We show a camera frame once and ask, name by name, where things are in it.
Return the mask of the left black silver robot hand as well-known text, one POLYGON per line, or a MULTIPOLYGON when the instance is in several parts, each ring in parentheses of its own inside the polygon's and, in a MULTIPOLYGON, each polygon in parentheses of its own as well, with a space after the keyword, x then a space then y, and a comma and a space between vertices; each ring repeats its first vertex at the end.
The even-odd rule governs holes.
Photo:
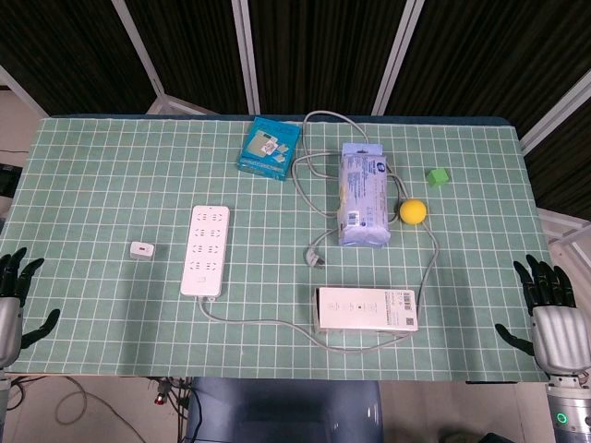
POLYGON ((53 309, 40 327, 23 332, 24 306, 31 281, 44 262, 40 257, 19 270, 26 253, 27 248, 21 247, 14 254, 0 257, 0 370, 13 365, 22 350, 47 337, 56 327, 61 314, 58 308, 53 309))

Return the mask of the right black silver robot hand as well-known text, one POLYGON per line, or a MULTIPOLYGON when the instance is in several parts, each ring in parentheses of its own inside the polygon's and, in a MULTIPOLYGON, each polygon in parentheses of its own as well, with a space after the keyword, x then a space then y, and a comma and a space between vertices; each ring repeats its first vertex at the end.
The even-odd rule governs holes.
POLYGON ((513 267, 523 287, 532 339, 519 338, 500 323, 495 330, 507 344, 534 357, 546 374, 579 376, 591 369, 591 340, 572 283, 562 268, 531 255, 525 259, 526 265, 515 261, 513 267))

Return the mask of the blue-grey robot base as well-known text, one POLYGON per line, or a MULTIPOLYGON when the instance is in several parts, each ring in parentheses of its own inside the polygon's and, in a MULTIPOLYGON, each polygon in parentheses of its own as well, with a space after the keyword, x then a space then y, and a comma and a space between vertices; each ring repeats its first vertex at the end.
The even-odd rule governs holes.
POLYGON ((383 443, 376 381, 197 377, 182 443, 383 443))

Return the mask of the white power strip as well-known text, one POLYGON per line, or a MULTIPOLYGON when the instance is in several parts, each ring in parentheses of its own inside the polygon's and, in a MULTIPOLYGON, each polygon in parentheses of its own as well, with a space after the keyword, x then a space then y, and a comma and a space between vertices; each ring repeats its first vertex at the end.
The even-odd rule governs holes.
POLYGON ((191 211, 180 293, 218 297, 222 292, 230 221, 226 206, 195 206, 191 211))

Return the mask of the green grid tablecloth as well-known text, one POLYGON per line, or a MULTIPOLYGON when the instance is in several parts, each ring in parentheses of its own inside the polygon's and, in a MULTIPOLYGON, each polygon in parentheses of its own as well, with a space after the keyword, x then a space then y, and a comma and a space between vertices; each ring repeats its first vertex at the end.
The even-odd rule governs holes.
POLYGON ((519 140, 508 125, 311 122, 304 147, 323 176, 238 170, 240 120, 44 119, 0 255, 42 257, 25 329, 58 308, 19 373, 330 379, 539 381, 535 361, 497 335, 526 336, 513 262, 548 257, 519 140), (335 152, 380 143, 424 226, 394 224, 382 248, 342 247, 324 213, 338 207, 335 152), (446 185, 427 173, 445 169, 446 185), (222 292, 180 293, 191 211, 226 206, 222 292), (129 255, 155 245, 152 260, 129 255), (379 349, 375 333, 309 342, 323 286, 422 290, 418 331, 379 349))

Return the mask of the yellow ball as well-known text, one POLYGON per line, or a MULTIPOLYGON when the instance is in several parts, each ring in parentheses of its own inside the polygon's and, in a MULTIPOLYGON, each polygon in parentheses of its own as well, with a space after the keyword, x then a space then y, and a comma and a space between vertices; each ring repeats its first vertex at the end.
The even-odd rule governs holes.
POLYGON ((399 217, 401 221, 408 225, 419 225, 426 218, 428 209, 426 204, 415 198, 405 200, 399 208, 399 217))

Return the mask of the white desk lamp box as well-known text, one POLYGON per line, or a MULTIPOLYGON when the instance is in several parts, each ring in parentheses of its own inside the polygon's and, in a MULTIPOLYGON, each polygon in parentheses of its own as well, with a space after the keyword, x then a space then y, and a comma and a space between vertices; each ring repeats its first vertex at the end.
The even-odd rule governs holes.
POLYGON ((318 331, 418 331, 415 292, 411 290, 319 287, 312 300, 318 331))

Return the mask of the light blue tissue pack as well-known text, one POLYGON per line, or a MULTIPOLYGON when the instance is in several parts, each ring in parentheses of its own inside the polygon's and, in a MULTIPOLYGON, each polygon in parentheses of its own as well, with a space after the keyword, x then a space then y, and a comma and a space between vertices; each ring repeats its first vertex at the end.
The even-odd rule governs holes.
POLYGON ((387 172, 381 144, 343 144, 337 210, 341 246, 385 246, 390 242, 387 172))

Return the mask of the teal cardboard box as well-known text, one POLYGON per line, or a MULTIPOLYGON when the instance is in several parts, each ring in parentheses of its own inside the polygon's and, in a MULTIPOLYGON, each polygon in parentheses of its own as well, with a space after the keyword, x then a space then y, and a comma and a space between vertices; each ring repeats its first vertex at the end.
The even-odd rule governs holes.
POLYGON ((287 178, 300 127, 257 116, 237 160, 240 171, 284 181, 287 178))

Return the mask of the black folding partition screen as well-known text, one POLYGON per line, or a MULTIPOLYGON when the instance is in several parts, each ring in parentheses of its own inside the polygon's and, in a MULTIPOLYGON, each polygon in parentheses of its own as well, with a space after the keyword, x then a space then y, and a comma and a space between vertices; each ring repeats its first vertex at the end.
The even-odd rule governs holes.
MULTIPOLYGON (((245 114, 231 0, 124 0, 169 95, 245 114)), ((367 115, 405 0, 247 0, 264 114, 367 115)), ((0 0, 0 66, 51 115, 155 100, 112 0, 0 0)), ((425 0, 388 115, 498 116, 519 136, 591 71, 591 0, 425 0)), ((525 156, 540 208, 591 220, 591 99, 525 156)))

